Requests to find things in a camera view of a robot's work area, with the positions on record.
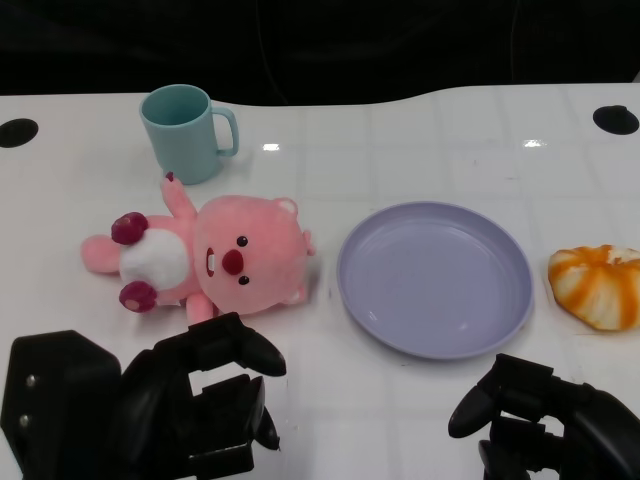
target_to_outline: dark pink paw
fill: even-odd
[[[131,282],[120,291],[120,303],[127,310],[144,313],[156,306],[158,294],[147,282]]]
[[[111,225],[111,239],[120,245],[133,245],[147,228],[147,217],[138,212],[127,213]]]

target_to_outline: pastry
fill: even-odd
[[[640,252],[602,245],[559,250],[549,259],[556,302],[598,330],[640,324]]]

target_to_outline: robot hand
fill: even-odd
[[[251,470],[251,444],[277,450],[262,377],[193,395],[189,373],[235,362],[270,376],[285,360],[236,313],[115,356],[75,331],[14,341],[0,423],[25,480],[208,480]]]
[[[552,373],[497,355],[453,412],[449,435],[466,437],[492,422],[490,440],[479,445],[485,480],[527,480],[527,470],[543,468],[557,471],[560,480],[640,479],[640,420],[607,392]],[[538,422],[546,415],[562,422],[563,437],[545,433]]]

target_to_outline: plush toy ear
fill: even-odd
[[[274,200],[279,208],[286,210],[287,212],[293,214],[294,216],[298,216],[298,205],[296,202],[287,197],[276,198]]]

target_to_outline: white table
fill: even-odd
[[[1,375],[17,336],[76,329],[126,367],[186,328],[177,308],[144,320],[124,310],[119,281],[87,273],[79,256],[80,242],[108,232],[121,214],[166,212],[138,119],[142,97],[0,98],[0,124],[27,117],[40,125],[31,143],[0,149]],[[452,440],[447,422],[493,355],[439,363],[395,353],[348,319],[336,288],[349,230],[407,200],[469,206],[521,243],[534,270],[535,313],[502,351],[588,381],[640,413],[640,331],[588,329],[556,306],[545,279],[558,248],[640,247],[640,133],[610,135],[591,120],[612,104],[640,114],[640,88],[483,87],[372,106],[230,106],[241,151],[217,178],[189,188],[195,204],[226,193],[291,196],[319,250],[308,305],[246,321],[281,349],[289,373],[267,381],[282,452],[256,446],[257,468],[243,478],[481,478],[477,441],[487,430]],[[217,129],[228,144],[225,127]],[[239,370],[193,375],[193,383],[198,390]],[[20,478],[0,443],[2,478]]]

